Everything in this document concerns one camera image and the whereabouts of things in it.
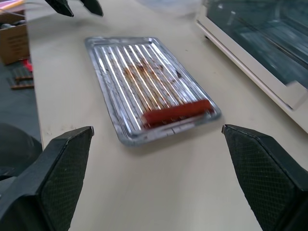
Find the dark rounded robot body part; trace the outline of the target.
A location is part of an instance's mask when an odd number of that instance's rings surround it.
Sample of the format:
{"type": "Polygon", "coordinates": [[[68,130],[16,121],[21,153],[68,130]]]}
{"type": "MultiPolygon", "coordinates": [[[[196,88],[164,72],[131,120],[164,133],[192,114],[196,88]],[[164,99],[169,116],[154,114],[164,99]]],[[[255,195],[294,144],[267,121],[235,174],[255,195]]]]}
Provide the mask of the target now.
{"type": "Polygon", "coordinates": [[[0,123],[0,181],[19,176],[42,153],[41,143],[19,128],[0,123]]]}

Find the white toaster oven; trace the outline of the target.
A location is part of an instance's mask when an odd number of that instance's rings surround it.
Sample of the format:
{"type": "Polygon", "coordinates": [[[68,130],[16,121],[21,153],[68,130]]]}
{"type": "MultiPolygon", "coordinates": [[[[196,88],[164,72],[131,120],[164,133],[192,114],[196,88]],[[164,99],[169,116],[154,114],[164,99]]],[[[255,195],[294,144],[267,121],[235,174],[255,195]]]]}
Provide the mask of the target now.
{"type": "Polygon", "coordinates": [[[202,0],[196,23],[308,133],[308,0],[202,0]]]}

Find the red sausage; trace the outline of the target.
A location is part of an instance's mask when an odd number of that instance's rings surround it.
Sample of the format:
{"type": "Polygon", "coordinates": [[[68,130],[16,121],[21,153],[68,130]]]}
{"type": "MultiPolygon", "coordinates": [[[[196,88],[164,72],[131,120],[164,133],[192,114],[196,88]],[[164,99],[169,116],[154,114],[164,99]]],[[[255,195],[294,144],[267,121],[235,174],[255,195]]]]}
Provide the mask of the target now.
{"type": "Polygon", "coordinates": [[[194,116],[200,116],[206,112],[213,112],[213,107],[210,101],[198,100],[169,108],[155,109],[145,112],[141,117],[141,121],[144,126],[152,127],[161,124],[174,123],[194,116]]]}

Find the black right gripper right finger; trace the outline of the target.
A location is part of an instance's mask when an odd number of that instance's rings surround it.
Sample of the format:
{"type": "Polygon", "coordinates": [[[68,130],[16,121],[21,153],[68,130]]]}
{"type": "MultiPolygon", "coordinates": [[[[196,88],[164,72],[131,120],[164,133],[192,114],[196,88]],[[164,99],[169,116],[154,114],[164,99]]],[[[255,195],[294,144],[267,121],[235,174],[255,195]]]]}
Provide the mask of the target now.
{"type": "Polygon", "coordinates": [[[222,127],[239,185],[263,231],[308,231],[308,171],[271,136],[222,127]]]}

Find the red object on floor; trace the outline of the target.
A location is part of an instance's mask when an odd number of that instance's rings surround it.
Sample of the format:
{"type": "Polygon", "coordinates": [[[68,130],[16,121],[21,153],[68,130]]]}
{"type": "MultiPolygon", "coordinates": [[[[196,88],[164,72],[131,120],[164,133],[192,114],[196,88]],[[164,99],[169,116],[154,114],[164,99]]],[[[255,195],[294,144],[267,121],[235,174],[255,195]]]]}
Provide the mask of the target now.
{"type": "Polygon", "coordinates": [[[22,64],[29,72],[33,72],[32,63],[31,63],[30,58],[23,59],[22,64]]]}

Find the ribbed silver baking tray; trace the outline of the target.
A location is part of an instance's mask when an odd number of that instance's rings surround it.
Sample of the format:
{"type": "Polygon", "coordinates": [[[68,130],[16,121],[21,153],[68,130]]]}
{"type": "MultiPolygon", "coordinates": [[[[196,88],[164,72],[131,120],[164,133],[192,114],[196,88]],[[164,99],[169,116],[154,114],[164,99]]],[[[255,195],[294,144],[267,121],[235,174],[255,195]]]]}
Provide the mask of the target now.
{"type": "Polygon", "coordinates": [[[85,47],[117,137],[124,145],[143,145],[221,117],[219,107],[159,39],[89,37],[85,47]],[[200,100],[211,105],[201,115],[154,126],[142,119],[153,110],[200,100]]]}

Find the brown cardboard box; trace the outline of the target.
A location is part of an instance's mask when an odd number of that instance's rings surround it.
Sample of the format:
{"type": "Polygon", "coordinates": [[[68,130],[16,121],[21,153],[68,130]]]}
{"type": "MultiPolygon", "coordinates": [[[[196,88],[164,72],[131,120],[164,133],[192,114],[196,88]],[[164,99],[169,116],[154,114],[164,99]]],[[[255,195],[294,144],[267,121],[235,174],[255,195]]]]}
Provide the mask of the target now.
{"type": "Polygon", "coordinates": [[[0,61],[8,65],[29,56],[25,11],[0,14],[0,61]]]}

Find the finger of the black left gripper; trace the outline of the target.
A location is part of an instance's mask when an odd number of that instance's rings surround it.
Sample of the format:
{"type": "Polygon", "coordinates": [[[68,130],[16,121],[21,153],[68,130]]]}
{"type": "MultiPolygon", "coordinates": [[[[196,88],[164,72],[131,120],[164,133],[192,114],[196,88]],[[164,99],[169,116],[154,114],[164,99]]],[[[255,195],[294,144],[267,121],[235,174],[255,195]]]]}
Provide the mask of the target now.
{"type": "Polygon", "coordinates": [[[97,0],[80,0],[83,6],[92,14],[103,17],[103,10],[97,0]]]}
{"type": "Polygon", "coordinates": [[[67,0],[45,0],[58,14],[73,17],[74,14],[71,11],[67,0]]]}

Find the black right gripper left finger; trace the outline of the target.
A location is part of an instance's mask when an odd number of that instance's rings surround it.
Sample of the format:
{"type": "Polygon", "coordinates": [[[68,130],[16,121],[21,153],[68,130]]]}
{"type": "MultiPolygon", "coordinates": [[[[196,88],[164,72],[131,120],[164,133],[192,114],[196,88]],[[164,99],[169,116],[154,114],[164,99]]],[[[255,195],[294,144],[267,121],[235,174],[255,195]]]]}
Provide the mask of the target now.
{"type": "Polygon", "coordinates": [[[0,231],[68,231],[83,187],[94,128],[52,139],[25,160],[0,155],[0,231]]]}

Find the dark slatted wooden rack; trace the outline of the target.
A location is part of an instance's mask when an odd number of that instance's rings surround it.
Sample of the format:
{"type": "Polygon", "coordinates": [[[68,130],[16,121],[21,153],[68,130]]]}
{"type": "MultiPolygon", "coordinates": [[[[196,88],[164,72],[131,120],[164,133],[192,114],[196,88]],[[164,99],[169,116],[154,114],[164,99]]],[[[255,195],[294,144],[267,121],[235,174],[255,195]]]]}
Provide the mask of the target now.
{"type": "Polygon", "coordinates": [[[7,79],[11,90],[34,89],[33,74],[26,67],[16,67],[10,70],[11,76],[7,79]]]}

